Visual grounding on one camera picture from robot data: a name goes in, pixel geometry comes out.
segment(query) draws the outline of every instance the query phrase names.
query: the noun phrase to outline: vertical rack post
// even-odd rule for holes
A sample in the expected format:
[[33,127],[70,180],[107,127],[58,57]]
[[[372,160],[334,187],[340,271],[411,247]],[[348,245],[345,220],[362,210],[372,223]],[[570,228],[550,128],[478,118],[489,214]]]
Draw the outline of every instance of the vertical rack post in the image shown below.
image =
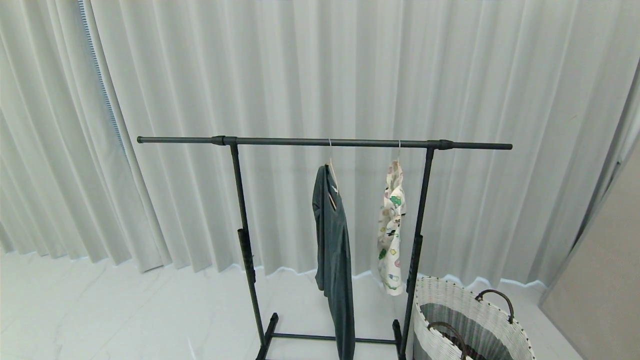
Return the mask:
[[273,313],[271,321],[264,332],[262,327],[262,317],[260,316],[260,306],[258,305],[258,295],[255,291],[255,269],[253,268],[253,254],[251,251],[251,241],[249,238],[249,225],[246,216],[246,205],[244,203],[244,189],[242,186],[242,175],[240,172],[240,158],[236,138],[226,136],[225,145],[231,148],[231,157],[234,163],[234,175],[236,177],[236,190],[238,193],[238,204],[240,205],[240,217],[242,220],[242,229],[238,229],[238,238],[240,240],[240,249],[242,250],[244,271],[246,273],[246,281],[249,285],[249,294],[251,295],[251,303],[253,305],[253,314],[255,316],[255,324],[258,328],[258,336],[260,338],[260,351],[256,359],[262,360],[266,357],[276,324],[278,323],[278,314]]
[[409,265],[409,276],[406,280],[406,292],[408,293],[408,296],[406,299],[406,309],[404,311],[402,342],[398,349],[399,360],[406,360],[406,344],[409,339],[409,327],[413,309],[413,293],[415,292],[415,282],[418,278],[418,265],[420,263],[420,251],[422,250],[422,219],[424,218],[424,206],[427,200],[427,189],[429,187],[429,176],[431,175],[431,162],[433,161],[434,152],[434,148],[428,147],[424,161],[424,173],[422,175],[422,189],[420,190],[418,217],[415,221],[415,234],[413,235],[413,249],[411,252],[411,263]]

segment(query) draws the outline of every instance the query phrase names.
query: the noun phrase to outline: laundry basket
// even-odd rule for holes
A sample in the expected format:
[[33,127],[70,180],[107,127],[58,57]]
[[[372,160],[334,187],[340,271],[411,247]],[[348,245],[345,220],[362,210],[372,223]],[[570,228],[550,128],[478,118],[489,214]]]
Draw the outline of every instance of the laundry basket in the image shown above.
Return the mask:
[[[506,314],[484,301],[492,292],[509,306]],[[420,278],[413,311],[414,360],[533,360],[531,343],[505,294],[471,291],[437,277]]]

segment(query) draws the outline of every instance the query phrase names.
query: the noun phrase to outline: hanging clothes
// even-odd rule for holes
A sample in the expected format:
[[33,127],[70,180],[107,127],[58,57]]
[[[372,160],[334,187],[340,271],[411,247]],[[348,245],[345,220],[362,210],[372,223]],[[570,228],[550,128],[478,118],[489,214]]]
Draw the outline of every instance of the hanging clothes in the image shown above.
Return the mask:
[[406,213],[403,173],[400,162],[394,160],[387,172],[387,188],[378,220],[378,271],[389,295],[403,292],[400,273],[400,224]]
[[318,242],[316,283],[329,301],[338,356],[340,360],[352,360],[356,336],[349,233],[338,186],[328,165],[318,169],[313,209]]

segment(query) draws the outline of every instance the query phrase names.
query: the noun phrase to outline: beige panel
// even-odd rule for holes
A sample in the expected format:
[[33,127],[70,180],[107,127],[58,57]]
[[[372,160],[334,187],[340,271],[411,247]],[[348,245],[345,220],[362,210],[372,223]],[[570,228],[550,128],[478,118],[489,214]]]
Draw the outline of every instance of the beige panel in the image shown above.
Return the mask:
[[586,359],[640,359],[640,146],[542,310]]

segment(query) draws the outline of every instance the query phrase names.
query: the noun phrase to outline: horizontal rod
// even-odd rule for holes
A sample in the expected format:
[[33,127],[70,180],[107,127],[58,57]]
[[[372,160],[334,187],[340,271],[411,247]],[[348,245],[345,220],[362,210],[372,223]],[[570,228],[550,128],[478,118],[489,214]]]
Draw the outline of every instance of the horizontal rod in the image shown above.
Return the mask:
[[[304,334],[283,334],[281,332],[274,332],[274,338],[290,338],[290,339],[307,339],[307,340],[335,340],[335,336],[323,336],[323,335],[304,335]],[[394,340],[386,339],[367,339],[356,338],[357,343],[371,343],[371,344],[391,344],[395,345]]]
[[167,138],[138,136],[139,143],[212,143],[214,145],[293,145],[344,147],[419,147],[438,150],[489,149],[511,150],[510,143],[452,142],[449,140],[364,140],[364,139],[310,139],[310,138],[238,138],[213,136],[210,138]]

